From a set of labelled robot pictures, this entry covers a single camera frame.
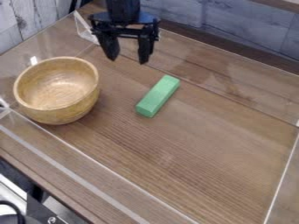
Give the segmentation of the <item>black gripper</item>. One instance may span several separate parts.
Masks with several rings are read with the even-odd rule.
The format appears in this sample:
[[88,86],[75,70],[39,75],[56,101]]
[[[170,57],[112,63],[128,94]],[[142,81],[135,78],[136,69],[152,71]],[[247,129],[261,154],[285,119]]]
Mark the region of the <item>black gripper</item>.
[[140,0],[106,0],[106,4],[107,10],[88,20],[107,58],[115,61],[120,53],[118,37],[138,38],[139,63],[147,63],[159,40],[160,18],[142,11]]

